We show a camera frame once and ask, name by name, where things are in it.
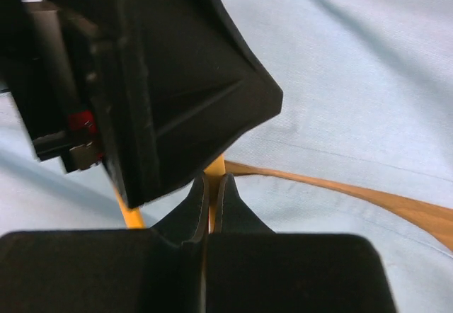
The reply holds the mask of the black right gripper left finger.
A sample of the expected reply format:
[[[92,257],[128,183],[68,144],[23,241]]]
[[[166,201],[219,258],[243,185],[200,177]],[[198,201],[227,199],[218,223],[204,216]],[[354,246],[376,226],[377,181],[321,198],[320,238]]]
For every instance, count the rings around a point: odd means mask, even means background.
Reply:
[[[1,238],[2,312],[203,312],[209,186],[148,229]]]

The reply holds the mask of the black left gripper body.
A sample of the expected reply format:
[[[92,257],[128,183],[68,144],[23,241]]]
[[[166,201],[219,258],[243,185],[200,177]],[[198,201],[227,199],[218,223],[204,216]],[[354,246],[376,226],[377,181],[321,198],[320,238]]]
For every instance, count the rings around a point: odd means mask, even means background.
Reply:
[[[39,159],[141,172],[137,0],[1,0],[1,76]]]

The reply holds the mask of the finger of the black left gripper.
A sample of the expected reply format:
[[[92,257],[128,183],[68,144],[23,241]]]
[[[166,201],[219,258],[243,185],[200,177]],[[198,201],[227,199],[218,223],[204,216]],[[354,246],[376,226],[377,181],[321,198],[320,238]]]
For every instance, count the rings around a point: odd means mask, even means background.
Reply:
[[[134,0],[138,73],[111,110],[130,208],[179,189],[250,129],[282,89],[221,0]]]

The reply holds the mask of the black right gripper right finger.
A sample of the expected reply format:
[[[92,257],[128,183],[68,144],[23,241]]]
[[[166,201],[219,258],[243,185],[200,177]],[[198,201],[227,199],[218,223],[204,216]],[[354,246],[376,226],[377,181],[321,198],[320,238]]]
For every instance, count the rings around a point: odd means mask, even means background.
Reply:
[[[395,312],[380,256],[353,234],[276,233],[242,201],[232,175],[207,240],[208,312]]]

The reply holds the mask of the yellow plastic hanger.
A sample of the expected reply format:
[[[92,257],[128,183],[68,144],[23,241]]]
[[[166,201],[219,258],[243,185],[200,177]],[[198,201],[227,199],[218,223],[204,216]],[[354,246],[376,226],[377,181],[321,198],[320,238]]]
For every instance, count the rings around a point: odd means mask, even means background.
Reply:
[[[226,173],[226,164],[224,155],[219,155],[206,169],[205,175],[208,178],[210,186],[210,203],[209,203],[209,226],[208,231],[212,233],[214,231],[214,221],[216,214],[216,201],[219,190],[219,184]],[[115,197],[122,213],[123,220],[125,221],[126,228],[128,229],[145,229],[142,214],[139,209],[129,209],[122,199],[122,196],[118,192],[117,188],[113,187]]]

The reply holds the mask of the light blue trousers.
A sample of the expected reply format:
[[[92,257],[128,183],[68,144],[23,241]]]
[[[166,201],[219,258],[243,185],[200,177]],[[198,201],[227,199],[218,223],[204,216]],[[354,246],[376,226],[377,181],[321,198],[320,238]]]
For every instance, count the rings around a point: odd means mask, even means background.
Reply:
[[[452,0],[222,0],[284,93],[282,112],[229,161],[452,206]],[[452,252],[364,200],[242,176],[278,232],[369,239],[400,312],[452,311]]]

